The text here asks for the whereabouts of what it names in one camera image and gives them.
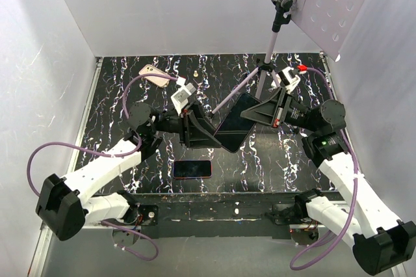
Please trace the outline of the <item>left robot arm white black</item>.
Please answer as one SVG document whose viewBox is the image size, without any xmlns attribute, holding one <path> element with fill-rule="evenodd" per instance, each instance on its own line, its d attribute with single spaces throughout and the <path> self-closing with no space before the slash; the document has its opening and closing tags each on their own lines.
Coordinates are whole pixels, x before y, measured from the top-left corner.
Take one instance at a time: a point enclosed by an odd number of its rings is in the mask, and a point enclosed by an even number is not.
<svg viewBox="0 0 416 277">
<path fill-rule="evenodd" d="M 181 112 L 158 112 L 145 103 L 129 108 L 129 131 L 108 153 L 96 153 L 86 166 L 59 177 L 47 177 L 38 195 L 36 214 L 60 241 L 76 235 L 84 225 L 107 219 L 133 224 L 139 203 L 125 191 L 96 196 L 98 190 L 126 170 L 139 165 L 160 146 L 159 132 L 177 133 L 187 148 L 219 148 L 216 129 L 198 103 L 187 104 Z"/>
</svg>

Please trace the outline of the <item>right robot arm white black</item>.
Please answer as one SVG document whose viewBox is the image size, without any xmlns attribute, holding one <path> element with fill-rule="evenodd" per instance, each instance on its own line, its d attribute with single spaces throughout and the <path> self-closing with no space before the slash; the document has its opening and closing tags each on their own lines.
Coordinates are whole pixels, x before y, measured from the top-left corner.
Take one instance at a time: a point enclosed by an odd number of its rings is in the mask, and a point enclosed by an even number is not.
<svg viewBox="0 0 416 277">
<path fill-rule="evenodd" d="M 310 132 L 302 139 L 305 154 L 335 185 L 349 211 L 313 189 L 295 197 L 295 218 L 305 224 L 316 220 L 324 225 L 336 236 L 327 251 L 344 242 L 358 265 L 375 276 L 412 258 L 415 223 L 403 222 L 359 172 L 356 156 L 342 136 L 345 114 L 344 105 L 335 99 L 309 108 L 279 87 L 270 98 L 240 115 L 273 128 L 286 123 Z"/>
</svg>

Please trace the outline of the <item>pink phone case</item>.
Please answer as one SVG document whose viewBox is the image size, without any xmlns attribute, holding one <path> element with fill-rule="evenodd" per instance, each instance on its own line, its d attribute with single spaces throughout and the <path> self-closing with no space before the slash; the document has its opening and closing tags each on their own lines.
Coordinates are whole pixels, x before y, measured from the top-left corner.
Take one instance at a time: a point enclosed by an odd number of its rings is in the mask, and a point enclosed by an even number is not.
<svg viewBox="0 0 416 277">
<path fill-rule="evenodd" d="M 139 75 L 146 75 L 145 79 L 149 82 L 153 83 L 154 85 L 164 88 L 168 86 L 170 79 L 168 78 L 169 75 L 157 67 L 147 64 L 145 65 L 140 71 Z"/>
</svg>

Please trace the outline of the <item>black smartphone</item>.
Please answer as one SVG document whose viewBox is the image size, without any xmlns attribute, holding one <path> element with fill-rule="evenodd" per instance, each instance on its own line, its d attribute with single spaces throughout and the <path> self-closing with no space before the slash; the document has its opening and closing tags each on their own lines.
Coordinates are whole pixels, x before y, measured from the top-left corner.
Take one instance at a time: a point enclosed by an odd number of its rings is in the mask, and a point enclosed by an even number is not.
<svg viewBox="0 0 416 277">
<path fill-rule="evenodd" d="M 241 112 L 249 109 L 260 101 L 249 93 L 239 96 L 222 123 L 214 133 L 214 138 L 221 143 L 223 149 L 236 153 L 252 132 L 255 122 L 241 117 Z"/>
<path fill-rule="evenodd" d="M 209 160 L 186 160 L 174 162 L 174 179 L 210 178 L 211 176 L 212 167 Z"/>
</svg>

